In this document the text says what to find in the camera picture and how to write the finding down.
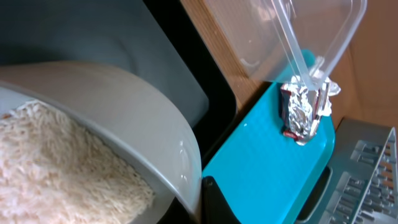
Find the foil wrapper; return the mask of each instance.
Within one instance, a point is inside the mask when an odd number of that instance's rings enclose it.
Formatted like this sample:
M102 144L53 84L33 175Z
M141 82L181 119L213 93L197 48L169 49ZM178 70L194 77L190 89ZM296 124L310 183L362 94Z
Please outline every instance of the foil wrapper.
M299 145L309 142L317 133L321 117L331 115L329 97L337 95L340 90L329 78L316 91L308 90L299 76L294 76L291 83L283 84L280 88L285 124L283 134Z

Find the dish rack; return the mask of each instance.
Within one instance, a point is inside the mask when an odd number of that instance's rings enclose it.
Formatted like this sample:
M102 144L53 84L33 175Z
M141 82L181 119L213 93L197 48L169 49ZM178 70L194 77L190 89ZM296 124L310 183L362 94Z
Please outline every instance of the dish rack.
M397 184L395 128L344 119L296 223L398 223Z

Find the uncooked rice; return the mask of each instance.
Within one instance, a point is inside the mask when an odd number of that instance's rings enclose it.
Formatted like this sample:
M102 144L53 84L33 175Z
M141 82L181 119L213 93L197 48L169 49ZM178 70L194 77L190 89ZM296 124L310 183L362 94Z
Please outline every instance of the uncooked rice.
M142 177L66 114L29 101L0 117L0 223L129 223Z

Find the silver foil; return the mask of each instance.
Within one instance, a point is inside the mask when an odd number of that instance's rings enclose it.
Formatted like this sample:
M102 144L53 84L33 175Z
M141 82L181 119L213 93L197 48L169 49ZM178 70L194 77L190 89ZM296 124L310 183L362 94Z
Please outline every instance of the silver foil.
M294 138L297 144L304 145L317 133L322 116L331 115L329 96L340 92L339 86L329 78L319 90L310 91L294 76L291 83L283 84L282 118L286 130L284 135Z

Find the blue tray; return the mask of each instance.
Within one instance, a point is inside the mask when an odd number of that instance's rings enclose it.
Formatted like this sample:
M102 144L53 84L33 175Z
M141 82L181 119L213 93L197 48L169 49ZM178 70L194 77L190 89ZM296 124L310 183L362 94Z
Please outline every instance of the blue tray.
M282 127L273 84L203 171L215 178L241 223L293 223L332 155L330 117L305 146L284 137Z

